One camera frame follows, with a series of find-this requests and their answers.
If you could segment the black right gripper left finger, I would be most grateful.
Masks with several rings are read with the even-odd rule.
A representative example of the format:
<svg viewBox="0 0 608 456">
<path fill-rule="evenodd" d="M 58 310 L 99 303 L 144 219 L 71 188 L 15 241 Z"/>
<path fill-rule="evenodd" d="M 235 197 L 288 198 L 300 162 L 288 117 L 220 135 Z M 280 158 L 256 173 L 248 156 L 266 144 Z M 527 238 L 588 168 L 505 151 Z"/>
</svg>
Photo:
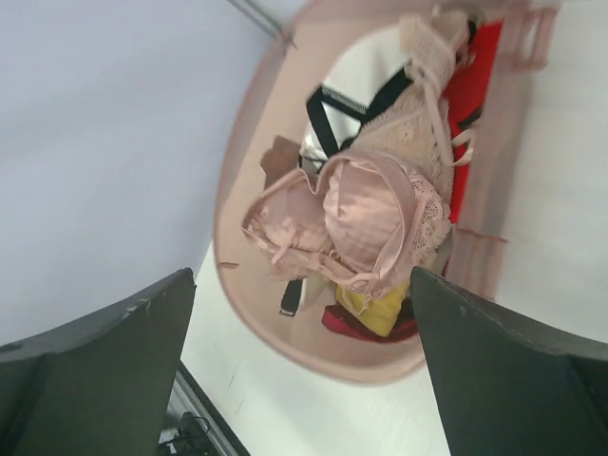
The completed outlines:
<svg viewBox="0 0 608 456">
<path fill-rule="evenodd" d="M 181 269 L 1 348 L 4 455 L 153 455 L 193 309 Z"/>
</svg>

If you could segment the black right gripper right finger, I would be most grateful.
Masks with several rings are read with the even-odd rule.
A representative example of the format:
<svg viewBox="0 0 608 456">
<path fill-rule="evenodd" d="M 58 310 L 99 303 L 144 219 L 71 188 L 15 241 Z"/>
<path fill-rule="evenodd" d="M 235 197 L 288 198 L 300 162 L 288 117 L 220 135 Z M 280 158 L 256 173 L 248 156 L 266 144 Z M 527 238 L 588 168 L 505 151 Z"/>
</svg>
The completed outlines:
<svg viewBox="0 0 608 456">
<path fill-rule="evenodd" d="M 606 454 L 606 344 L 423 268 L 410 290 L 451 454 Z"/>
</svg>

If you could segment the pink bra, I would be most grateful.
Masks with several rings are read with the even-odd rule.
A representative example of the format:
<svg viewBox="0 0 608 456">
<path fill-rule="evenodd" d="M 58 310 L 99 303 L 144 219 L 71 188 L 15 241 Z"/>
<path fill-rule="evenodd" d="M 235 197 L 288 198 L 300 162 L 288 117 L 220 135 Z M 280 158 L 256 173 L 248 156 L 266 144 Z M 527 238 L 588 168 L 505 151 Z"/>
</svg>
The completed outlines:
<svg viewBox="0 0 608 456">
<path fill-rule="evenodd" d="M 444 242 L 449 207 L 412 162 L 353 148 L 316 177 L 294 169 L 265 189 L 241 229 L 286 279 L 313 273 L 381 298 Z"/>
</svg>

